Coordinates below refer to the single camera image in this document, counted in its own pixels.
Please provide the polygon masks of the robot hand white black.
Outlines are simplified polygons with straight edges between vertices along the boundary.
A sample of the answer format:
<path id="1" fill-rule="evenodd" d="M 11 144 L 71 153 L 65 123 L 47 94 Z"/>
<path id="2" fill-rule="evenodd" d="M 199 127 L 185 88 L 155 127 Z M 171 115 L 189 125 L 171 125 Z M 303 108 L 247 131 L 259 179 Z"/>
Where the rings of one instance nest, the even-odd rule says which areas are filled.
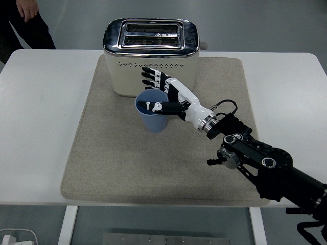
<path id="1" fill-rule="evenodd" d="M 217 123 L 212 110 L 203 107 L 191 90 L 178 79 L 153 68 L 143 67 L 142 70 L 142 83 L 146 89 L 164 92 L 168 101 L 141 99 L 137 102 L 139 106 L 157 114 L 177 115 L 182 120 L 191 122 L 199 131 L 208 132 L 212 128 L 211 123 Z"/>

